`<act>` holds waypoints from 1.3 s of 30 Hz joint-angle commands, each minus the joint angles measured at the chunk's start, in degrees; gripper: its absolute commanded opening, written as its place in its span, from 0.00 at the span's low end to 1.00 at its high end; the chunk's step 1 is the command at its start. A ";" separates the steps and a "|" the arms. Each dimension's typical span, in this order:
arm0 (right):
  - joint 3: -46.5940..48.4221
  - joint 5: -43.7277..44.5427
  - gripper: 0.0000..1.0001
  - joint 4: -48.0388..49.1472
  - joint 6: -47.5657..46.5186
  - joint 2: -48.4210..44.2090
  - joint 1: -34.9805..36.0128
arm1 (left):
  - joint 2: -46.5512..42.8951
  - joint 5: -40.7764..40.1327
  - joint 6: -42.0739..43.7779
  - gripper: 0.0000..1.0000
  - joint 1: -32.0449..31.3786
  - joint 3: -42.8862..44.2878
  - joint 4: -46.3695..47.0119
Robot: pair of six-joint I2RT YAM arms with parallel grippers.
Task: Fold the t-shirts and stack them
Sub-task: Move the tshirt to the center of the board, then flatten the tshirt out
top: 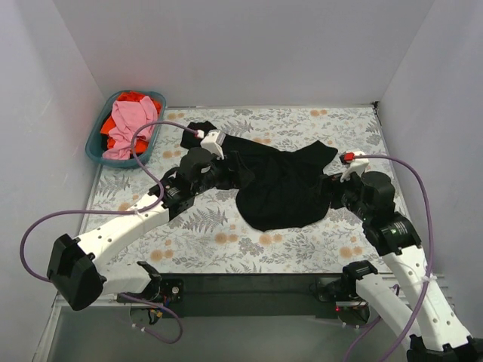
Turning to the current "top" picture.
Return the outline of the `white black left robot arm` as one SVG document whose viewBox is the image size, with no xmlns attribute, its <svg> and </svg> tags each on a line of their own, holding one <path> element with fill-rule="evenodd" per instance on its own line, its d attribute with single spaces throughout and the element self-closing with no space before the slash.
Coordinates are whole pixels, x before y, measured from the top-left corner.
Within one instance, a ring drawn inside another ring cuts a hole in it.
<svg viewBox="0 0 483 362">
<path fill-rule="evenodd" d="M 74 311 L 108 294 L 118 294 L 122 301 L 131 297 L 160 301 L 162 275 L 148 262 L 115 267 L 109 261 L 147 232 L 188 210 L 197 195 L 209 189 L 243 189 L 253 179 L 237 152 L 219 158 L 206 149 L 190 149 L 179 166 L 170 169 L 128 215 L 76 238 L 60 236 L 51 252 L 48 280 Z"/>
</svg>

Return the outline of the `black t shirt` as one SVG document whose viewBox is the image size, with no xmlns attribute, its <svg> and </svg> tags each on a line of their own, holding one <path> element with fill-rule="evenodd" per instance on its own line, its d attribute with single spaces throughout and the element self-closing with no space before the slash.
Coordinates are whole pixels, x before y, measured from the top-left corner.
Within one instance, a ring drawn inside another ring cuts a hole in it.
<svg viewBox="0 0 483 362">
<path fill-rule="evenodd" d="M 206 122 L 191 122 L 183 132 L 181 146 L 200 146 L 197 130 L 218 130 Z M 246 188 L 239 189 L 235 204 L 243 220 L 265 232 L 302 228 L 325 218 L 329 204 L 320 196 L 319 178 L 337 155 L 337 149 L 320 141 L 297 151 L 286 152 L 226 134 L 224 156 L 237 151 L 255 175 Z"/>
</svg>

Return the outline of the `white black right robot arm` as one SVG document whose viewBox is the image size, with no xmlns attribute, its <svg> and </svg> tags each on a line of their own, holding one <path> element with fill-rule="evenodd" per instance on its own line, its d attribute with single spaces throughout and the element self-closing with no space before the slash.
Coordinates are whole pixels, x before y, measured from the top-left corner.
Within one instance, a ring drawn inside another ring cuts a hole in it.
<svg viewBox="0 0 483 362">
<path fill-rule="evenodd" d="M 392 271 L 390 290 L 367 260 L 343 268 L 338 296 L 362 299 L 372 307 L 404 346 L 409 361 L 480 361 L 482 340 L 463 326 L 429 267 L 411 221 L 395 211 L 395 188 L 381 172 L 324 176 L 321 190 L 330 207 L 345 207 L 362 221 L 363 233 Z"/>
</svg>

